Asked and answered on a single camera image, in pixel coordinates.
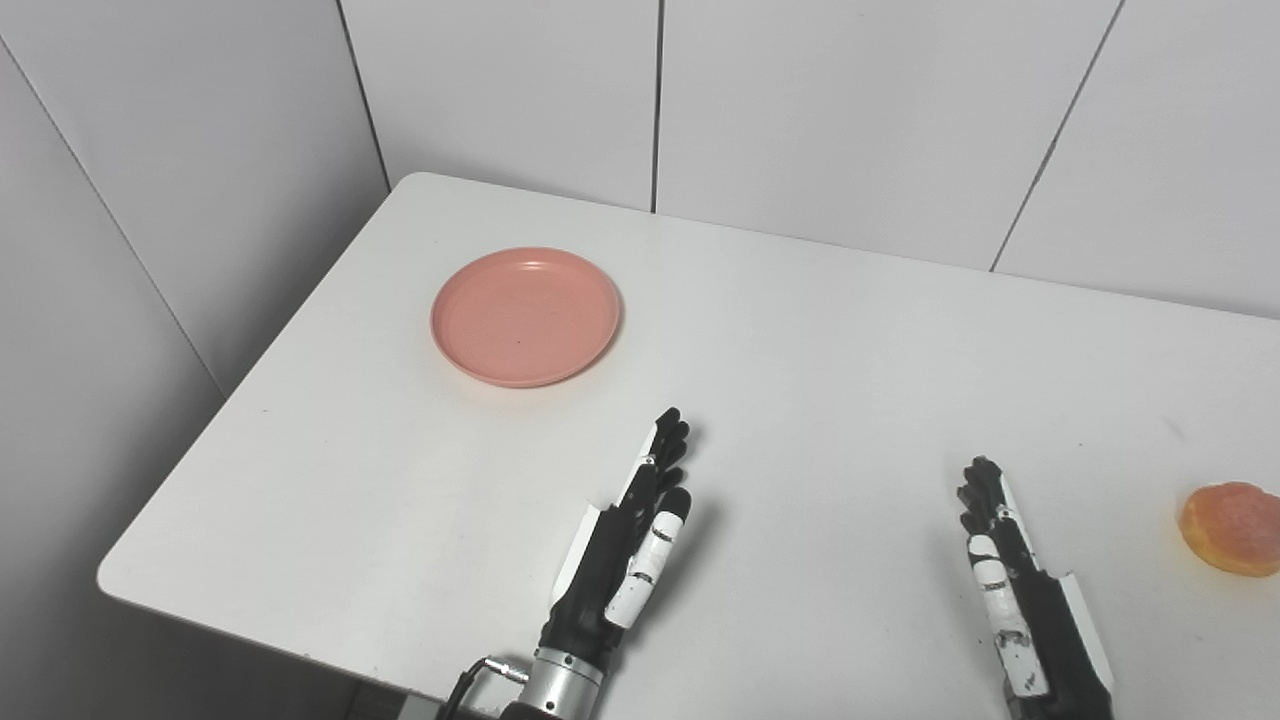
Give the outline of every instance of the orange fruit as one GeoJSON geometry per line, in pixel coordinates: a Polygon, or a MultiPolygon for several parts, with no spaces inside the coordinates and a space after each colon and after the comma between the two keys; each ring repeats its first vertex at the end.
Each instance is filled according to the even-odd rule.
{"type": "Polygon", "coordinates": [[[1192,552],[1220,570],[1251,578],[1280,571],[1280,497],[1249,483],[1197,489],[1178,528],[1192,552]]]}

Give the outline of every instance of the wall seam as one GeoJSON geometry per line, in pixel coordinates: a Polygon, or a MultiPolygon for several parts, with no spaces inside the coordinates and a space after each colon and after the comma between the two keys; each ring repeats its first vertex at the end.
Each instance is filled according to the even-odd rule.
{"type": "Polygon", "coordinates": [[[1093,56],[1089,58],[1089,64],[1084,68],[1084,76],[1080,77],[1080,83],[1075,86],[1075,94],[1071,95],[1071,101],[1066,105],[1062,120],[1057,124],[1057,129],[1053,131],[1053,140],[1050,141],[1048,149],[1044,150],[1044,156],[1041,159],[1039,167],[1036,168],[1032,183],[1027,187],[1027,193],[1023,195],[1023,201],[1018,205],[1018,211],[1014,213],[1014,220],[1009,224],[1009,231],[1005,232],[1005,238],[1000,243],[1000,250],[996,251],[996,258],[991,261],[991,266],[987,268],[988,273],[996,272],[996,265],[1000,264],[1000,259],[1004,256],[1005,249],[1009,246],[1009,240],[1014,237],[1014,229],[1018,228],[1018,220],[1023,218],[1023,210],[1027,209],[1027,202],[1032,199],[1032,193],[1036,192],[1036,186],[1039,184],[1041,177],[1044,174],[1044,168],[1048,167],[1050,159],[1053,158],[1053,151],[1057,150],[1057,141],[1062,137],[1062,129],[1066,128],[1066,122],[1071,118],[1071,111],[1075,110],[1075,104],[1080,99],[1080,94],[1084,92],[1084,83],[1087,83],[1089,81],[1089,76],[1093,74],[1093,67],[1098,63],[1098,56],[1102,55],[1102,46],[1107,44],[1107,38],[1111,36],[1111,29],[1116,26],[1116,20],[1120,19],[1120,10],[1124,9],[1125,1],[1126,0],[1120,0],[1115,12],[1111,13],[1111,20],[1107,22],[1107,28],[1102,31],[1102,38],[1098,40],[1098,46],[1093,50],[1093,56]]]}
{"type": "Polygon", "coordinates": [[[658,51],[653,81],[653,168],[649,183],[649,213],[658,211],[658,135],[662,129],[662,44],[667,28],[667,0],[658,0],[658,51]]]}
{"type": "Polygon", "coordinates": [[[360,101],[365,106],[365,119],[369,120],[369,135],[374,138],[374,152],[378,154],[378,165],[383,170],[383,183],[387,184],[387,193],[392,192],[392,177],[387,173],[387,158],[383,156],[383,143],[378,140],[378,126],[374,124],[374,111],[369,108],[369,94],[365,92],[365,77],[360,74],[360,61],[356,60],[356,44],[351,41],[351,28],[347,27],[347,10],[342,6],[342,0],[334,0],[338,5],[338,22],[342,23],[342,36],[347,40],[347,53],[351,55],[351,69],[356,73],[356,88],[360,90],[360,101]]]}
{"type": "Polygon", "coordinates": [[[76,161],[76,167],[79,168],[81,176],[83,176],[84,182],[88,183],[90,190],[93,191],[93,196],[97,197],[97,201],[102,206],[102,210],[106,213],[106,217],[111,220],[111,225],[115,228],[115,232],[120,237],[120,241],[129,250],[129,254],[133,256],[133,260],[138,264],[138,268],[142,270],[143,277],[146,277],[147,282],[151,284],[151,290],[155,291],[156,297],[160,299],[160,304],[169,314],[169,318],[173,319],[173,323],[178,328],[178,332],[182,333],[182,338],[187,342],[187,346],[191,348],[191,352],[196,356],[196,360],[198,360],[200,365],[205,369],[205,373],[209,375],[210,382],[214,383],[214,387],[218,389],[218,393],[223,396],[223,400],[225,400],[227,391],[223,388],[221,383],[218,382],[218,377],[214,374],[212,369],[210,369],[209,363],[205,361],[204,355],[200,354],[200,350],[196,347],[196,343],[191,340],[191,334],[187,332],[187,328],[182,324],[182,320],[178,319],[178,314],[169,304],[169,299],[166,299],[164,296],[164,292],[160,291],[160,286],[156,284],[156,279],[151,274],[151,270],[147,269],[146,264],[142,261],[142,256],[138,255],[137,249],[134,249],[133,243],[129,242],[129,237],[124,233],[124,228],[120,225],[119,219],[116,219],[115,213],[111,211],[111,206],[106,204],[106,199],[102,197],[102,192],[97,188],[97,184],[93,182],[93,178],[90,177],[88,169],[84,167],[84,163],[81,161],[81,158],[76,152],[76,149],[72,147],[72,143],[67,140],[67,136],[63,133],[63,128],[58,126],[58,120],[54,119],[54,114],[49,110],[49,105],[45,104],[45,99],[41,97],[40,91],[36,90],[36,83],[31,81],[31,77],[27,74],[27,70],[22,67],[22,63],[18,61],[18,55],[14,54],[13,49],[9,46],[9,42],[4,38],[3,35],[0,35],[0,47],[3,47],[9,59],[13,60],[13,65],[18,69],[18,74],[22,77],[22,81],[27,85],[27,88],[31,90],[32,97],[35,97],[36,102],[40,104],[40,109],[49,119],[49,124],[52,126],[54,132],[58,133],[58,140],[61,141],[63,147],[67,149],[67,152],[70,154],[72,160],[76,161]]]}

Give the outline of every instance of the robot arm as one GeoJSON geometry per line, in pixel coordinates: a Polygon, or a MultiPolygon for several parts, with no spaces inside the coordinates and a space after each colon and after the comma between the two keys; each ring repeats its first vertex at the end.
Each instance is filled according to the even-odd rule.
{"type": "Polygon", "coordinates": [[[1039,566],[995,462],[975,457],[964,477],[960,523],[1012,720],[1111,720],[1111,666],[1075,577],[1039,566]]]}
{"type": "Polygon", "coordinates": [[[613,650],[649,601],[689,518],[691,498],[677,487],[684,470],[676,468],[687,436],[680,411],[667,410],[645,438],[617,502],[605,510],[588,509],[556,582],[527,675],[495,659],[481,660],[460,678],[436,720],[452,716],[483,669],[524,684],[500,720],[590,716],[613,650]]]}

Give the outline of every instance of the cable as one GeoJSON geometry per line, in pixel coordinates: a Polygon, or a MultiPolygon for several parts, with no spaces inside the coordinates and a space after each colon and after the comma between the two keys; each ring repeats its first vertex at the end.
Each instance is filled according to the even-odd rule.
{"type": "Polygon", "coordinates": [[[449,701],[440,706],[440,710],[435,712],[435,720],[452,720],[453,715],[458,711],[458,706],[462,705],[462,698],[466,697],[467,691],[476,682],[476,675],[480,670],[485,667],[485,661],[488,657],[481,657],[476,660],[475,665],[467,669],[466,673],[458,675],[458,684],[453,685],[453,692],[449,693],[449,701]]]}

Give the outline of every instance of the gray wall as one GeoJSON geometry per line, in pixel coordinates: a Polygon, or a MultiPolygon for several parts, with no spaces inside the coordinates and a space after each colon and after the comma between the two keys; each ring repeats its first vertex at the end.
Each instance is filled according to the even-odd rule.
{"type": "Polygon", "coordinates": [[[385,193],[337,6],[4,0],[0,40],[0,716],[342,717],[95,583],[385,193]]]}

